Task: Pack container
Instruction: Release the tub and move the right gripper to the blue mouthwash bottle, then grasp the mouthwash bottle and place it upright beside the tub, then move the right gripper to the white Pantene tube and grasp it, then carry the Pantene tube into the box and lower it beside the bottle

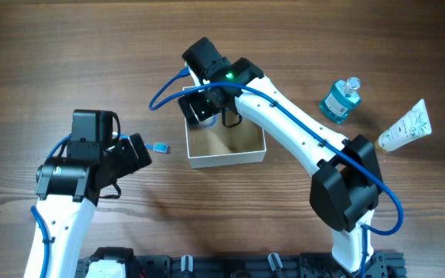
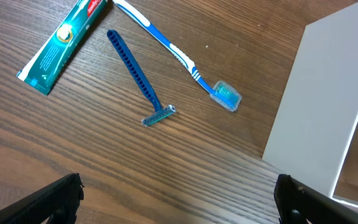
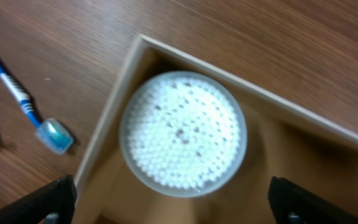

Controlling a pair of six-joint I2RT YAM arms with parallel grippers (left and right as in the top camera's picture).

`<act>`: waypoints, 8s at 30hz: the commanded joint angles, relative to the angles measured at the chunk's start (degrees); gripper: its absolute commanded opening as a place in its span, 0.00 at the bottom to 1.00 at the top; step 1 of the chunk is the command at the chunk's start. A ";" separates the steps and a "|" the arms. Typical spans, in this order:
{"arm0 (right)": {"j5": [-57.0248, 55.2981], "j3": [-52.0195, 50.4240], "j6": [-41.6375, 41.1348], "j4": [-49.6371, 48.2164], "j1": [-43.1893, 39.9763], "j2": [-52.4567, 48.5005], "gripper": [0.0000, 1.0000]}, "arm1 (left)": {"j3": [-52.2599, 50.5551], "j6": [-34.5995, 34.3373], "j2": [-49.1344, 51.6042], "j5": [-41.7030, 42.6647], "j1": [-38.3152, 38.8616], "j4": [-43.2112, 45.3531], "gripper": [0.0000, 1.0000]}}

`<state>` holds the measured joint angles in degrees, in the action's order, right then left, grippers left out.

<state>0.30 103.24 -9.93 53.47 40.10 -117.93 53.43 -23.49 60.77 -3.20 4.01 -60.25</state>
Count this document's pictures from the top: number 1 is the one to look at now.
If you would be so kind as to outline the white cardboard box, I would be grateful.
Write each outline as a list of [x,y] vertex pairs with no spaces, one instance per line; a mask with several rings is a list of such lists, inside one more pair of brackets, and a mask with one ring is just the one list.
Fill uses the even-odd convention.
[[[255,123],[244,119],[235,127],[222,124],[222,114],[210,129],[194,129],[185,124],[187,156],[192,168],[210,168],[233,164],[261,162],[267,152],[264,131]],[[226,112],[226,120],[238,117]]]

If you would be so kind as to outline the blue white toothbrush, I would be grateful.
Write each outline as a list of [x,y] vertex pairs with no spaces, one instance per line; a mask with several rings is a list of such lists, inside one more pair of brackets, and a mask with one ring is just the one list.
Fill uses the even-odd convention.
[[157,153],[162,153],[162,154],[167,154],[169,152],[169,146],[165,143],[161,143],[161,142],[154,142],[153,144],[145,144],[144,145],[148,150],[157,152]]

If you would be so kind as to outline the blue mouthwash bottle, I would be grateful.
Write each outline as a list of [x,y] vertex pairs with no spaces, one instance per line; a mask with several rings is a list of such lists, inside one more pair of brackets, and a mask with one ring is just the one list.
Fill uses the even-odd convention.
[[361,80],[352,76],[347,80],[336,80],[329,94],[320,102],[321,111],[336,124],[341,124],[361,102],[358,90]]

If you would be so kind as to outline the white lotion tube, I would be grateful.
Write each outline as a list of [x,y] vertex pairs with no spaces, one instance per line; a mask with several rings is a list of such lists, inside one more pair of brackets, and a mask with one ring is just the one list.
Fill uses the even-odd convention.
[[432,134],[425,100],[421,99],[375,141],[382,151],[394,151],[412,141]]

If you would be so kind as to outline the white round jar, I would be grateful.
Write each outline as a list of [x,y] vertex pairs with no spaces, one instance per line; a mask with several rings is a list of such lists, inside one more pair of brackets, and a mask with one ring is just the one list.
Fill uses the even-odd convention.
[[193,124],[192,126],[191,126],[191,128],[194,128],[194,129],[210,129],[210,128],[212,128],[214,125],[216,125],[217,124],[217,122],[218,122],[218,114],[216,114],[216,115],[214,115],[214,116],[212,116],[212,117],[210,117],[210,118],[208,118],[208,119],[206,119],[206,120],[204,120],[204,121],[199,121],[197,124]]

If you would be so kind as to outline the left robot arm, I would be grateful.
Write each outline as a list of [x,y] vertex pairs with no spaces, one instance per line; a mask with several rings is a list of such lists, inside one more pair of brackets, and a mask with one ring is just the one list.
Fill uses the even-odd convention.
[[151,164],[140,134],[124,136],[109,110],[75,110],[71,133],[36,172],[36,230],[26,277],[72,277],[103,188]]

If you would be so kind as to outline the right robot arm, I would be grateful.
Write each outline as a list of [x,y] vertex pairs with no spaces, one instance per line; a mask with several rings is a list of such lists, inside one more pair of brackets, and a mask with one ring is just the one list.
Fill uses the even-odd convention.
[[289,101],[261,68],[246,58],[234,63],[206,37],[182,58],[195,82],[178,104],[185,119],[197,124],[231,110],[262,127],[302,164],[311,176],[310,204],[333,232],[332,256],[358,274],[372,255],[370,232],[383,192],[373,144],[352,140],[319,124]]

